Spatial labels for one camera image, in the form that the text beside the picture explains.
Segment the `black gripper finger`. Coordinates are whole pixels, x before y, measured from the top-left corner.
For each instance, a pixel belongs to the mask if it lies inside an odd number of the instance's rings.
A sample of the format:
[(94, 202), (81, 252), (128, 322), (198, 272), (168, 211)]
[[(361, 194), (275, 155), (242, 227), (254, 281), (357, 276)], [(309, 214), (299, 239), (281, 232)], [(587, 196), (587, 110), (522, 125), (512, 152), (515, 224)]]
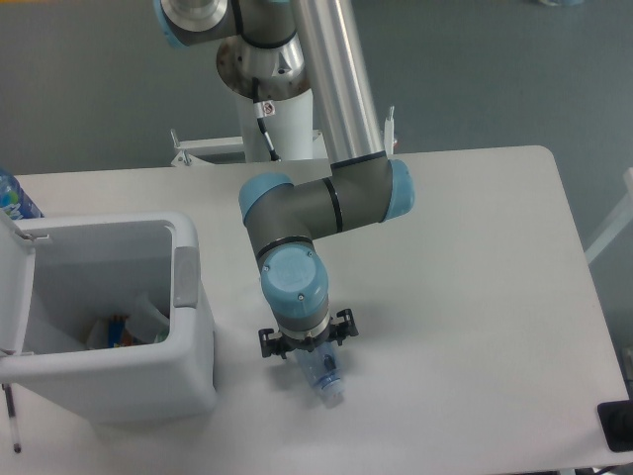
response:
[(258, 339), (263, 358), (271, 356), (279, 356), (282, 359), (287, 358), (288, 344), (281, 332), (275, 332), (270, 328), (261, 329), (258, 331)]
[(329, 322), (329, 342), (343, 344), (349, 337), (358, 335), (358, 329), (355, 324), (353, 312), (351, 309), (343, 309), (339, 311)]

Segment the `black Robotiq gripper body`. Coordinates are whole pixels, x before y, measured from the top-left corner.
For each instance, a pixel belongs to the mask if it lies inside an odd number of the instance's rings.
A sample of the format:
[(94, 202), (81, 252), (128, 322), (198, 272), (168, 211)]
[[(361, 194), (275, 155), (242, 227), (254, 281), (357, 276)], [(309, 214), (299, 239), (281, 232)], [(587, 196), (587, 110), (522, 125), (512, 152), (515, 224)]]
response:
[(323, 319), (318, 325), (308, 330), (295, 331), (280, 326), (279, 331), (282, 340), (291, 349), (314, 351), (330, 341), (332, 325), (333, 319)]

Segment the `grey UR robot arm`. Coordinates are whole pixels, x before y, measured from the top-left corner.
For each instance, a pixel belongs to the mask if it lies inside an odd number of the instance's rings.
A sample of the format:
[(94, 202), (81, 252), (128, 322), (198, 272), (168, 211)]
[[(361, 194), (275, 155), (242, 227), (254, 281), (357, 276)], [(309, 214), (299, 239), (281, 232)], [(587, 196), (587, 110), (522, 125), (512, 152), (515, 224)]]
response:
[(270, 357), (357, 335), (350, 310), (329, 310), (327, 273), (314, 242), (408, 213), (414, 185), (407, 166), (385, 150), (351, 3), (157, 1), (154, 12), (178, 48), (214, 40), (228, 47), (218, 69), (248, 100), (268, 160), (280, 163), (290, 154), (276, 149), (266, 109), (313, 94), (330, 175), (296, 185), (285, 174), (264, 173), (239, 192), (277, 323), (258, 338)]

